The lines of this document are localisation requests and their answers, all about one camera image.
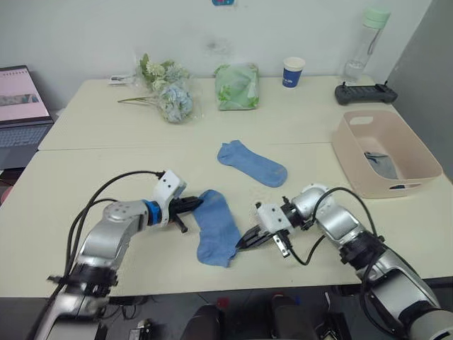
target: blue sock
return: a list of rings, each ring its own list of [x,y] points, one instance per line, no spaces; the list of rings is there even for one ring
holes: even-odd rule
[[[238,140],[223,143],[217,159],[223,165],[231,165],[265,186],[272,188],[281,186],[288,177],[288,171],[283,165],[259,154],[254,154]]]
[[[221,193],[208,190],[200,198],[203,199],[202,205],[193,211],[200,227],[198,261],[226,268],[236,255],[236,244],[241,234]]]

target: flower bouquet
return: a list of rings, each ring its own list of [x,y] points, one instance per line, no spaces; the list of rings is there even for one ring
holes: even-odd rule
[[[152,62],[148,54],[139,61],[133,84],[147,96],[118,101],[155,105],[170,123],[183,122],[193,111],[193,97],[189,91],[190,73],[173,60],[161,64]]]

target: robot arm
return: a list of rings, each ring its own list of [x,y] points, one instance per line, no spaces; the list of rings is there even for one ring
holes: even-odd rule
[[[297,227],[313,225],[315,205],[327,187],[312,184],[291,202],[257,204],[260,224],[250,229],[238,248],[256,247],[273,238],[284,257],[292,245],[288,235]],[[418,274],[376,235],[332,197],[319,203],[316,223],[339,250],[341,261],[350,264],[366,287],[366,295],[396,336],[411,339],[453,339],[453,314],[441,310],[434,293]]]
[[[187,230],[177,214],[195,209],[202,201],[195,197],[178,198],[185,186],[183,180],[168,170],[154,189],[152,200],[115,202],[104,209],[102,220],[82,244],[69,277],[53,278],[65,284],[64,291],[45,315],[37,340],[58,339],[58,334],[65,334],[65,339],[68,334],[77,334],[77,339],[87,334],[87,339],[94,339],[93,335],[100,334],[98,316],[108,304],[111,286],[117,285],[116,272],[132,236],[146,226],[165,227],[170,221],[177,222],[181,232]]]

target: laptop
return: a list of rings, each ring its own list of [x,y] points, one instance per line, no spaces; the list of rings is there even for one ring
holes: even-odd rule
[[[0,170],[25,167],[52,125],[28,68],[0,68]]]

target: laptop screen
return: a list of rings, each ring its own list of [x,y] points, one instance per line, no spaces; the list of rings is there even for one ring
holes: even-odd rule
[[[0,69],[0,124],[50,119],[26,66]]]

